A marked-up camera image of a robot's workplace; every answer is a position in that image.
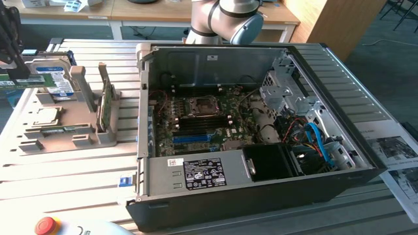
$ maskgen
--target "emergency stop button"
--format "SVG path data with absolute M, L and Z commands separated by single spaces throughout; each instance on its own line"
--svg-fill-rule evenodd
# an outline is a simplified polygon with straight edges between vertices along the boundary
M 52 235 L 52 232 L 56 231 L 56 228 L 59 227 L 59 223 L 55 221 L 51 217 L 44 217 L 39 220 L 36 227 L 35 227 L 35 233 L 37 235 Z

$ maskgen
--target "table leg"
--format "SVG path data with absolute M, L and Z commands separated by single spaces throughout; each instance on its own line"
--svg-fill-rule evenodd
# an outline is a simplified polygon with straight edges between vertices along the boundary
M 286 26 L 286 29 L 282 32 L 279 43 L 288 43 L 290 42 L 290 38 L 292 37 L 295 27 L 296 26 L 294 24 L 290 24 Z
M 121 21 L 109 21 L 112 29 L 113 40 L 123 40 L 121 38 Z

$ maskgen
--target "gray carpet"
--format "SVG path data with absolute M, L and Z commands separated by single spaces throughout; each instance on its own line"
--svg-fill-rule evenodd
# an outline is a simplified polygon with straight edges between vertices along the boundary
M 418 128 L 418 47 L 392 42 L 362 46 L 379 39 L 418 44 L 418 33 L 414 33 L 418 21 L 404 20 L 392 31 L 400 16 L 390 12 L 382 20 L 379 17 L 370 25 L 346 65 L 394 117 Z
M 412 31 L 418 24 L 414 20 L 404 20 L 396 31 L 392 28 L 400 19 L 390 12 L 383 20 L 372 22 L 359 45 L 352 51 L 346 65 L 358 76 L 371 93 L 379 99 L 388 111 L 399 121 L 408 121 L 418 128 L 418 47 L 380 42 L 375 46 L 362 46 L 378 39 L 390 39 L 407 43 L 418 43 L 418 33 Z M 137 29 L 153 40 L 179 40 L 184 37 L 184 28 Z M 133 36 L 133 30 L 123 27 L 124 39 L 144 39 Z M 27 48 L 44 50 L 52 37 L 73 39 L 111 39 L 112 33 L 107 26 L 65 26 L 60 25 L 24 25 L 24 41 Z M 11 107 L 7 102 L 0 102 L 0 130 L 7 122 Z

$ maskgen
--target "aluminum table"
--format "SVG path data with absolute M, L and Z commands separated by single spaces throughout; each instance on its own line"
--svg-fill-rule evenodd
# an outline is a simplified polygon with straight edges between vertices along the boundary
M 92 89 L 101 89 L 97 63 L 107 64 L 109 79 L 121 90 L 117 145 L 83 152 L 17 157 L 9 146 L 1 144 L 5 153 L 0 155 L 0 208 L 4 212 L 19 207 L 53 213 L 57 217 L 101 219 L 141 234 L 124 206 L 117 204 L 120 195 L 133 191 L 133 187 L 117 188 L 117 182 L 120 175 L 136 171 L 140 81 L 135 46 L 140 42 L 144 41 L 67 39 L 59 45 L 49 45 L 49 50 L 73 51 L 77 65 L 87 67 L 85 78 Z M 330 50 L 319 44 L 295 46 L 352 122 L 390 118 Z M 17 128 L 28 120 L 33 101 L 33 89 L 27 89 L 0 135 L 0 143 L 20 138 Z M 418 225 L 410 222 L 390 190 L 376 178 L 327 203 L 152 234 L 183 232 L 200 235 L 394 235 L 418 233 Z

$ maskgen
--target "paper document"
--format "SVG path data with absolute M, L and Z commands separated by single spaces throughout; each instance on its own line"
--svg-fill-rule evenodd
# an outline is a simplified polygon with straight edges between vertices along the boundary
M 418 143 L 392 120 L 355 125 L 387 167 L 380 178 L 411 221 L 418 223 Z

